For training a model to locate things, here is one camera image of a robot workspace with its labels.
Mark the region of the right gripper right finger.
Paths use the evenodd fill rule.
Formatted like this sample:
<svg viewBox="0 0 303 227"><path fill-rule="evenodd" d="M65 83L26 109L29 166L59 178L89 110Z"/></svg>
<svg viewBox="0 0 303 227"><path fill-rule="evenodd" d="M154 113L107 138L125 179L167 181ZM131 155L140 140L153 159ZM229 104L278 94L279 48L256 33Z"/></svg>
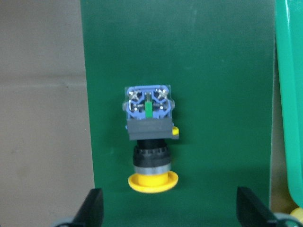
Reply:
<svg viewBox="0 0 303 227"><path fill-rule="evenodd" d="M242 227L301 227L303 223L285 213L273 213L248 187L238 187L236 216Z"/></svg>

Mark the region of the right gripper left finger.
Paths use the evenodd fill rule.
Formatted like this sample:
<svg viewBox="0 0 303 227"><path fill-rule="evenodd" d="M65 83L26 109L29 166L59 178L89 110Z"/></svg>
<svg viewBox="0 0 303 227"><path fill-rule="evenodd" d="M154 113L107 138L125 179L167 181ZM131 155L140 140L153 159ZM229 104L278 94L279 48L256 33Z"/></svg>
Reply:
<svg viewBox="0 0 303 227"><path fill-rule="evenodd" d="M71 221L63 221L55 227L101 227L104 220L104 199L101 188L91 189Z"/></svg>

